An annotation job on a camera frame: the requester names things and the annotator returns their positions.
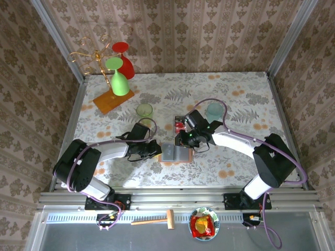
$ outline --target red food item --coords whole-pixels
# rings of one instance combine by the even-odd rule
[[[191,217],[191,231],[193,238],[214,236],[215,230],[214,225],[209,215],[196,217]]]

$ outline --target wallpaper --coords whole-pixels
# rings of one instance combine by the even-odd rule
[[[78,89],[29,1],[0,1],[0,250],[23,250]]]
[[[335,1],[319,0],[275,81],[335,236]]]
[[[137,73],[181,73],[266,71],[302,0],[43,2],[71,51],[91,54],[111,35],[129,43]],[[84,36],[92,41],[81,46]]]

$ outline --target table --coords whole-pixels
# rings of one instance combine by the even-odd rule
[[[158,142],[174,142],[173,116],[185,115],[200,100],[219,98],[228,105],[227,126],[263,139],[282,124],[264,72],[137,74],[129,81],[135,96],[105,116],[93,99],[108,90],[103,76],[90,76],[74,138],[100,142],[130,131],[141,103],[153,106]],[[205,117],[209,102],[199,111]],[[98,164],[95,177],[112,187],[244,186],[257,174],[254,161],[234,150],[211,146],[192,163],[159,163],[157,158],[130,163],[126,158]],[[288,180],[298,180],[293,171]]]

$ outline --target wooden hammer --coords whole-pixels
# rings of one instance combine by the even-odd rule
[[[131,225],[142,225],[142,224],[157,223],[157,222],[167,222],[167,229],[174,229],[173,210],[169,209],[166,211],[166,219],[149,220],[149,221],[133,221]]]

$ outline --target wooden base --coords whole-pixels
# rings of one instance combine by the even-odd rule
[[[116,96],[111,90],[109,90],[101,96],[93,99],[93,102],[102,112],[102,114],[105,115],[133,96],[134,93],[132,90],[130,90],[128,94],[124,96]]]

